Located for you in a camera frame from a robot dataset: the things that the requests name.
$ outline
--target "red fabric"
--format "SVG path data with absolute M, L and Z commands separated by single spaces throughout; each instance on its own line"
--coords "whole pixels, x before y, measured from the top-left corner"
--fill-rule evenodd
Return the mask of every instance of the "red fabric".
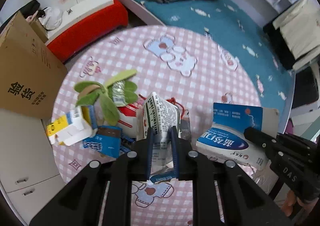
M 68 28 L 47 47 L 61 62 L 65 62 L 75 52 L 102 35 L 118 26 L 127 26 L 128 12 L 118 0 L 113 1 L 112 6 L 101 9 Z

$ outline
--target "metal handle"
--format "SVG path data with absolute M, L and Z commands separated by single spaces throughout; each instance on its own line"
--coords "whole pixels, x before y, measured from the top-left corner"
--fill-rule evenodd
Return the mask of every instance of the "metal handle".
M 26 182 L 26 181 L 28 181 L 28 179 L 29 179 L 28 177 L 20 179 L 20 180 L 16 181 L 15 184 Z
M 30 191 L 28 191 L 28 192 L 23 193 L 22 195 L 23 195 L 23 196 L 26 196 L 26 195 L 28 195 L 28 194 L 33 193 L 34 191 L 35 191 L 35 190 L 33 189 L 33 190 L 30 190 Z

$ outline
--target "blue and white medicine box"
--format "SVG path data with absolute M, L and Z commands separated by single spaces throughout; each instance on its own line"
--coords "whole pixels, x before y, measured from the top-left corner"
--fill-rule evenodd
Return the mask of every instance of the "blue and white medicine box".
M 212 126 L 198 138 L 196 147 L 211 159 L 221 162 L 234 159 L 239 164 L 262 170 L 268 158 L 260 147 L 245 139 L 244 130 L 254 127 L 276 137 L 278 124 L 276 109 L 214 103 Z
M 96 135 L 83 140 L 84 148 L 91 148 L 110 157 L 119 157 L 122 129 L 113 126 L 100 126 Z

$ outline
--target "pink checkered tablecloth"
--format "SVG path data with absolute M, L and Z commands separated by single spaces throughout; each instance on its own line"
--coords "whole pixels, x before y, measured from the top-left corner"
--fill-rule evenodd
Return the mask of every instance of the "pink checkered tablecloth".
M 193 142 L 212 124 L 212 105 L 226 102 L 260 106 L 258 93 L 237 58 L 215 42 L 192 31 L 163 26 L 127 29 L 90 46 L 66 76 L 55 101 L 52 119 L 75 106 L 73 86 L 84 80 L 104 83 L 124 69 L 137 69 L 132 78 L 137 93 L 174 97 L 190 113 Z M 99 104 L 95 105 L 102 120 Z M 112 160 L 82 142 L 53 145 L 60 174 L 69 182 L 91 160 Z M 157 185 L 134 182 L 132 225 L 192 225 L 192 183 L 172 180 Z

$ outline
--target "red string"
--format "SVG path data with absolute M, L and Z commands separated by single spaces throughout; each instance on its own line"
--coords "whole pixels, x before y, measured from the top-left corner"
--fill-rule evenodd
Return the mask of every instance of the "red string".
M 143 97 L 141 94 L 139 94 L 139 96 L 140 96 L 141 98 L 143 98 L 144 100 L 147 99 L 147 98 Z M 182 108 L 181 118 L 183 118 L 183 115 L 184 115 L 184 113 L 185 113 L 185 109 L 184 109 L 183 105 L 180 104 L 180 103 L 178 103 L 178 102 L 176 102 L 176 99 L 175 99 L 174 97 L 172 97 L 171 99 L 167 99 L 167 102 L 170 102 L 170 103 L 173 104 L 173 105 L 177 105 L 177 104 L 178 104 L 178 105 Z

